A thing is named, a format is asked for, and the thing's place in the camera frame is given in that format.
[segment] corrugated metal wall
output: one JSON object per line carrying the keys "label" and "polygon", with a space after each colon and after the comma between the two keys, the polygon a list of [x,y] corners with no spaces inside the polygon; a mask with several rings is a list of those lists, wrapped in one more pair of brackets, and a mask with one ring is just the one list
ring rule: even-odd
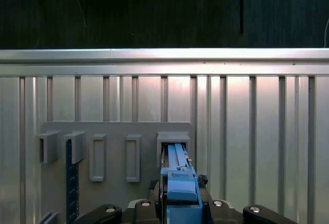
{"label": "corrugated metal wall", "polygon": [[213,198],[328,223],[328,86],[278,74],[2,77],[0,222],[40,217],[34,136],[47,120],[75,120],[191,122]]}

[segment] blue object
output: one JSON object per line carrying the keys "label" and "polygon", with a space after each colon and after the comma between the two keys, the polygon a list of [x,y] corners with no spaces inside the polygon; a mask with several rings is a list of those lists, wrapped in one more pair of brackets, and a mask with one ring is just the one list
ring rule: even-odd
{"label": "blue object", "polygon": [[79,216],[79,168],[72,164],[72,140],[66,142],[66,224]]}
{"label": "blue object", "polygon": [[[202,200],[197,174],[188,161],[185,148],[179,144],[168,145],[169,167],[161,169],[168,177],[167,223],[202,223]],[[170,205],[171,201],[188,201],[191,204]]]}

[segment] cable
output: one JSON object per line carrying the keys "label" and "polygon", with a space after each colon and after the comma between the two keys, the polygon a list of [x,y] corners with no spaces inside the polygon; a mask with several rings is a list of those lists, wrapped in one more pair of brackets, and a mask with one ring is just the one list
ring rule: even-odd
{"label": "cable", "polygon": [[325,48],[327,46],[327,31],[328,31],[328,25],[329,25],[329,17],[328,17],[328,20],[327,20],[327,25],[325,26],[325,29],[324,29],[324,43],[323,43],[323,47]]}

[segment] gray plastic board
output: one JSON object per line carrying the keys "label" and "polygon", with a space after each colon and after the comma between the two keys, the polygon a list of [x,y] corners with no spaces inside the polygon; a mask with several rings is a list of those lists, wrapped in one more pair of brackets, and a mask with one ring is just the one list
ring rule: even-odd
{"label": "gray plastic board", "polygon": [[50,132],[58,132],[59,158],[41,163],[42,214],[58,212],[59,223],[65,222],[66,211],[65,135],[84,132],[80,141],[84,147],[78,150],[84,154],[84,159],[78,162],[80,215],[106,203],[118,205],[124,210],[131,200],[147,197],[150,181],[160,177],[158,132],[186,133],[191,140],[189,156],[195,161],[194,128],[190,123],[44,123],[42,133]]}

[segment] gray rectangular holder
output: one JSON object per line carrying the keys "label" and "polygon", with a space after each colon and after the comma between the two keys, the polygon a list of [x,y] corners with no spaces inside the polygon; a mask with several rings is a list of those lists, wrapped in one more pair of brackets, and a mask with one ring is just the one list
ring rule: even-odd
{"label": "gray rectangular holder", "polygon": [[72,164],[76,164],[77,162],[81,161],[85,158],[85,132],[77,132],[74,131],[70,134],[66,134],[64,136],[65,142],[68,140],[72,141]]}
{"label": "gray rectangular holder", "polygon": [[58,159],[58,131],[47,131],[36,137],[39,143],[40,162],[47,164]]}
{"label": "gray rectangular holder", "polygon": [[158,132],[156,139],[156,159],[157,167],[161,166],[162,144],[181,143],[185,145],[190,158],[194,158],[194,146],[191,146],[191,139],[188,132]]}
{"label": "gray rectangular holder", "polygon": [[126,137],[126,176],[127,182],[139,182],[140,173],[140,135]]}
{"label": "gray rectangular holder", "polygon": [[102,182],[106,179],[106,134],[94,134],[89,144],[89,178]]}

